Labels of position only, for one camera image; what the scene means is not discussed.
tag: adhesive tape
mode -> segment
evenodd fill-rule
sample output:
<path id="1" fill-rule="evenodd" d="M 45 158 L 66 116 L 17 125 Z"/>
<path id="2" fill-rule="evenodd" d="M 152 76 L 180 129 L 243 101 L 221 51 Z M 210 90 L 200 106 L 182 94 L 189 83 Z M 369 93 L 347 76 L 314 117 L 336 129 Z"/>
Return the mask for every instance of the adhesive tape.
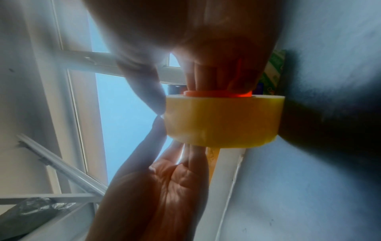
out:
<path id="1" fill-rule="evenodd" d="M 167 134 L 182 143 L 215 148 L 250 148 L 275 139 L 283 96 L 242 98 L 167 96 Z"/>

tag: sky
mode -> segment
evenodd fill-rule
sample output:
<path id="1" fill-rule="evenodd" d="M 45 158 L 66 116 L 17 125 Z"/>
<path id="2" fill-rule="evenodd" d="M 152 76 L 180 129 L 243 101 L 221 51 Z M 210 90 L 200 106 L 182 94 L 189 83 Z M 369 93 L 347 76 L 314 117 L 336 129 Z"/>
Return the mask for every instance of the sky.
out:
<path id="1" fill-rule="evenodd" d="M 108 52 L 90 16 L 89 26 L 92 50 Z M 173 55 L 169 62 L 170 66 L 179 67 Z M 96 85 L 110 183 L 118 168 L 149 133 L 156 114 L 135 95 L 123 77 L 97 73 Z M 167 94 L 167 85 L 162 86 Z M 162 151 L 171 141 L 167 137 Z"/>

